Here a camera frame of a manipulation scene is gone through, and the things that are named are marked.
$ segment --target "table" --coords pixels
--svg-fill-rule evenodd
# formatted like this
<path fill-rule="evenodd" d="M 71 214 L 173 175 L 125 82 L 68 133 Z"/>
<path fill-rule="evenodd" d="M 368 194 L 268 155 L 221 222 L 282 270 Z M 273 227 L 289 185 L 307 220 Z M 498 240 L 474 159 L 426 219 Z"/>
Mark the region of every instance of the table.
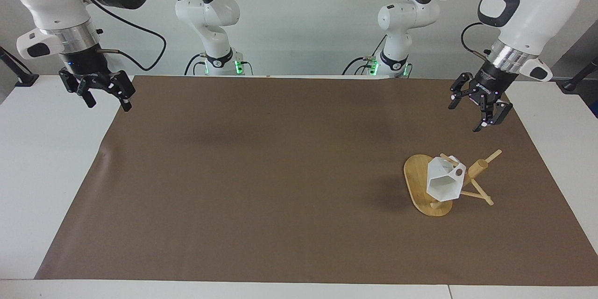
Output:
<path fill-rule="evenodd" d="M 353 78 L 353 76 L 325 76 Z M 523 124 L 594 249 L 598 249 L 598 120 L 577 96 L 556 84 L 515 82 L 508 91 Z M 31 280 L 119 105 L 96 94 L 87 109 L 57 76 L 15 89 L 0 106 L 0 294 L 51 298 L 595 298 L 593 288 L 231 284 L 118 280 Z"/>

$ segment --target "brown mat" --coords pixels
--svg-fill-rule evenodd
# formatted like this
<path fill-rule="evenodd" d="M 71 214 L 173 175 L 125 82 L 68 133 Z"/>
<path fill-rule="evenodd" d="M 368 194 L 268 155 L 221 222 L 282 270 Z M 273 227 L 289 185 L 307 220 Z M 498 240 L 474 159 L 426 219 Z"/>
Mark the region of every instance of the brown mat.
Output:
<path fill-rule="evenodd" d="M 517 114 L 471 132 L 446 80 L 136 77 L 37 279 L 598 285 L 598 256 Z M 496 205 L 412 205 L 413 154 Z"/>

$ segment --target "oval wooden base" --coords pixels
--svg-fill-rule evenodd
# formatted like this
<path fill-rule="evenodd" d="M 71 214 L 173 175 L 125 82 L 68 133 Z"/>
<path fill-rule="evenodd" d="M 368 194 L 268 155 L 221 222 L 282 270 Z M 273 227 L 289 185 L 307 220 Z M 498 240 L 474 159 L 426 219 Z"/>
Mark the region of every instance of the oval wooden base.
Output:
<path fill-rule="evenodd" d="M 432 161 L 432 157 L 418 154 L 412 156 L 405 163 L 403 171 L 409 194 L 412 197 L 413 205 L 420 212 L 427 216 L 440 217 L 445 216 L 453 208 L 453 201 L 442 202 L 436 209 L 431 204 L 436 200 L 427 194 L 427 164 Z"/>

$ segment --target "wooden stand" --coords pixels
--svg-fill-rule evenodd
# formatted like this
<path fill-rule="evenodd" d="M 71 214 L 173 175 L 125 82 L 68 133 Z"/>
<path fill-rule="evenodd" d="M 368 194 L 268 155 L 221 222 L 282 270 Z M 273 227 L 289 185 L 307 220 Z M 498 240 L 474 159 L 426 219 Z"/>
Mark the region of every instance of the wooden stand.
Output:
<path fill-rule="evenodd" d="M 486 194 L 483 188 L 475 180 L 481 173 L 483 173 L 489 167 L 494 159 L 502 154 L 502 150 L 497 150 L 489 156 L 487 159 L 479 159 L 476 161 L 465 173 L 465 180 L 463 181 L 463 187 L 472 184 L 478 193 L 462 191 L 461 195 L 476 197 L 477 199 L 484 199 L 489 205 L 493 206 L 494 201 L 491 197 Z M 440 154 L 440 157 L 447 160 L 454 167 L 458 165 L 453 159 Z M 416 206 L 417 210 L 426 214 L 427 216 L 439 217 L 445 216 L 453 208 L 453 201 L 440 202 L 428 195 L 427 189 L 427 165 L 432 161 L 432 157 L 418 154 L 412 156 L 407 160 L 404 166 L 405 180 L 407 182 L 407 188 L 411 195 L 413 205 Z"/>

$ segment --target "black cable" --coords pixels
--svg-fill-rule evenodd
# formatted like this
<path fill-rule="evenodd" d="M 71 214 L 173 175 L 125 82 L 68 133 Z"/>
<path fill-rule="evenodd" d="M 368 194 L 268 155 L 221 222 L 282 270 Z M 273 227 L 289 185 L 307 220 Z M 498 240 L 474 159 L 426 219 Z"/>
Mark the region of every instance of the black cable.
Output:
<path fill-rule="evenodd" d="M 115 18 L 116 20 L 119 20 L 121 22 L 124 22 L 126 24 L 128 24 L 129 26 L 133 27 L 133 28 L 137 28 L 141 31 L 145 31 L 146 33 L 150 33 L 152 35 L 155 35 L 157 37 L 159 37 L 162 42 L 164 43 L 164 46 L 162 47 L 162 51 L 160 52 L 160 55 L 158 56 L 158 58 L 156 58 L 156 60 L 154 61 L 154 63 L 152 65 L 150 65 L 149 67 L 145 68 L 142 67 L 141 64 L 139 64 L 139 62 L 135 61 L 131 56 L 128 56 L 127 54 L 125 54 L 124 52 L 119 51 L 118 54 L 121 54 L 125 57 L 127 57 L 129 60 L 133 61 L 133 63 L 135 63 L 135 65 L 137 65 L 137 67 L 139 67 L 139 69 L 143 70 L 143 71 L 150 71 L 151 69 L 153 69 L 156 64 L 158 64 L 158 62 L 160 62 L 160 60 L 162 60 L 162 56 L 164 56 L 164 52 L 166 51 L 166 39 L 164 38 L 164 36 L 160 35 L 159 33 L 156 33 L 155 31 L 152 31 L 150 29 L 147 28 L 143 28 L 141 26 L 138 26 L 132 22 L 129 22 L 123 18 L 121 18 L 120 16 L 114 14 L 113 12 L 107 10 L 106 8 L 104 8 L 102 5 L 100 5 L 96 0 L 90 0 L 92 3 L 94 3 L 94 5 L 96 5 L 99 9 L 101 9 L 103 12 L 105 12 L 106 14 L 110 15 L 111 17 Z"/>
<path fill-rule="evenodd" d="M 195 76 L 195 67 L 197 67 L 199 64 L 206 65 L 205 62 L 197 62 L 196 64 L 193 64 L 193 76 Z"/>
<path fill-rule="evenodd" d="M 25 65 L 23 62 L 21 62 L 21 60 L 19 60 L 18 58 L 16 58 L 13 54 L 11 54 L 8 50 L 4 49 L 4 52 L 13 59 L 13 61 L 15 61 L 16 63 L 18 63 L 21 67 L 23 67 L 23 69 L 25 69 L 28 73 L 30 73 L 31 75 L 33 75 L 34 73 L 32 71 L 30 71 L 30 69 L 27 67 L 27 65 Z"/>
<path fill-rule="evenodd" d="M 254 75 L 254 67 L 251 65 L 251 63 L 249 63 L 249 62 L 241 62 L 241 64 L 248 64 L 249 68 L 251 69 L 251 75 L 252 76 Z"/>
<path fill-rule="evenodd" d="M 461 45 L 463 45 L 463 48 L 465 48 L 465 50 L 469 51 L 470 53 L 474 54 L 477 57 L 483 58 L 485 59 L 485 57 L 483 56 L 483 54 L 481 54 L 481 52 L 473 50 L 471 48 L 469 48 L 466 44 L 465 44 L 465 33 L 474 26 L 480 26 L 483 25 L 482 22 L 476 22 L 473 24 L 470 24 L 469 26 L 465 27 L 465 29 L 463 29 L 463 32 L 461 33 Z"/>
<path fill-rule="evenodd" d="M 359 69 L 363 68 L 363 70 L 361 70 L 361 75 L 363 75 L 363 71 L 365 71 L 366 68 L 370 67 L 369 65 L 361 65 L 361 67 L 358 67 L 357 70 L 355 71 L 355 73 L 353 73 L 353 75 L 357 75 L 357 72 L 359 71 Z"/>
<path fill-rule="evenodd" d="M 380 40 L 380 43 L 378 43 L 378 46 L 375 48 L 374 52 L 372 52 L 372 57 L 374 57 L 374 55 L 378 51 L 378 48 L 380 48 L 380 46 L 382 45 L 382 42 L 384 42 L 384 39 L 386 39 L 387 37 L 388 37 L 388 35 L 384 35 L 382 37 L 382 40 Z M 364 71 L 365 71 L 365 69 L 361 70 L 361 74 L 360 75 L 363 75 Z"/>
<path fill-rule="evenodd" d="M 185 73 L 183 74 L 183 76 L 186 76 L 186 73 L 189 71 L 189 68 L 191 67 L 191 64 L 193 63 L 193 61 L 195 61 L 196 58 L 201 57 L 202 55 L 203 55 L 203 53 L 197 54 L 189 60 L 189 63 L 187 63 L 187 67 L 185 68 Z"/>
<path fill-rule="evenodd" d="M 344 68 L 342 75 L 344 76 L 344 74 L 347 73 L 347 71 L 351 67 L 351 65 L 354 65 L 356 62 L 359 62 L 359 61 L 363 61 L 363 57 L 357 57 L 353 61 L 351 61 L 351 63 L 349 63 L 346 68 Z"/>

